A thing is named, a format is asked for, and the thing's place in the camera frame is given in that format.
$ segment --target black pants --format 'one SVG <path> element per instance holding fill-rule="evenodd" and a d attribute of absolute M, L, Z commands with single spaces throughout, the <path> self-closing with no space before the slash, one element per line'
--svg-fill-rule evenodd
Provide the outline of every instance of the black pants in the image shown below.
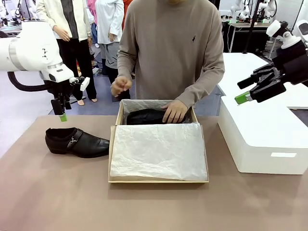
<path fill-rule="evenodd" d="M 106 72 L 107 72 L 110 84 L 112 84 L 114 82 L 115 78 L 118 76 L 119 72 L 118 72 L 117 69 L 113 69 L 113 68 L 110 68 L 108 66 L 105 66 L 105 68 L 106 68 Z M 118 99 L 120 99 L 120 100 L 122 100 L 122 99 L 130 99 L 129 90 L 126 90 L 126 91 L 122 92 L 118 96 Z"/>
<path fill-rule="evenodd" d="M 57 41 L 63 63 L 73 71 L 75 77 L 78 77 L 76 60 L 78 61 L 82 76 L 90 78 L 90 83 L 86 88 L 88 98 L 96 99 L 96 89 L 94 85 L 88 40 L 86 39 L 79 41 L 77 38 L 74 38 L 69 42 L 65 42 L 62 39 L 57 39 Z M 80 85 L 74 86 L 73 95 L 77 100 L 82 99 L 82 91 L 80 90 Z"/>

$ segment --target hand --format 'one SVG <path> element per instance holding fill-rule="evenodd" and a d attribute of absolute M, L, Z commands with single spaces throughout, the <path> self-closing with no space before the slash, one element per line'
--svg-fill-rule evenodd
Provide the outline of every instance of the hand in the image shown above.
<path fill-rule="evenodd" d="M 119 76 L 111 84 L 111 94 L 115 97 L 118 97 L 119 94 L 130 89 L 131 86 L 132 86 L 132 82 L 130 78 L 127 78 L 125 76 Z"/>
<path fill-rule="evenodd" d="M 109 38 L 109 40 L 110 40 L 111 42 L 113 42 L 113 41 L 116 40 L 116 35 L 110 34 L 110 33 L 108 32 L 108 38 Z"/>
<path fill-rule="evenodd" d="M 52 28 L 54 30 L 54 32 L 56 32 L 60 38 L 62 38 L 64 41 L 68 42 L 70 40 L 70 37 L 68 35 L 68 32 L 58 26 L 54 26 Z"/>
<path fill-rule="evenodd" d="M 88 37 L 88 44 L 89 44 L 89 47 L 92 46 L 92 38 L 91 37 Z"/>
<path fill-rule="evenodd" d="M 174 100 L 171 103 L 163 106 L 162 109 L 167 109 L 163 118 L 163 123 L 167 122 L 168 124 L 176 124 L 178 122 L 182 122 L 185 114 L 188 111 L 188 107 L 180 100 Z"/>

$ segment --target black shirt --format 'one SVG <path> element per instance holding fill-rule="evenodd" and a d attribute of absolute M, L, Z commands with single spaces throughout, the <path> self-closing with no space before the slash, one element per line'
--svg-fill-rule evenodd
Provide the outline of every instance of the black shirt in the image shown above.
<path fill-rule="evenodd" d="M 73 1 L 74 0 L 61 0 L 61 3 L 62 3 L 64 16 L 72 32 L 72 39 L 77 39 L 78 30 L 77 30 L 77 24 L 76 24 L 75 16 L 74 16 Z"/>

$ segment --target mannequin foot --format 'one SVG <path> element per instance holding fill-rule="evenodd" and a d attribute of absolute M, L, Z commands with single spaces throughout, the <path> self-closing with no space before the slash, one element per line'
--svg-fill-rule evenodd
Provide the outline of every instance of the mannequin foot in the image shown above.
<path fill-rule="evenodd" d="M 85 105 L 85 102 L 83 102 L 83 100 L 78 100 L 77 103 L 78 103 L 78 105 L 80 105 L 80 106 Z"/>

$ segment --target pink clothing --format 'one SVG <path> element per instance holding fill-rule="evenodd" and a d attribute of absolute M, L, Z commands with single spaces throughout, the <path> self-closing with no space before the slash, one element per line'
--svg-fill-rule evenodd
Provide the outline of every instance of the pink clothing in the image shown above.
<path fill-rule="evenodd" d="M 91 14 L 94 16 L 94 22 L 95 22 L 95 24 L 97 24 L 97 16 L 96 16 L 95 2 L 96 2 L 96 0 L 88 0 L 88 8 L 89 8 Z"/>

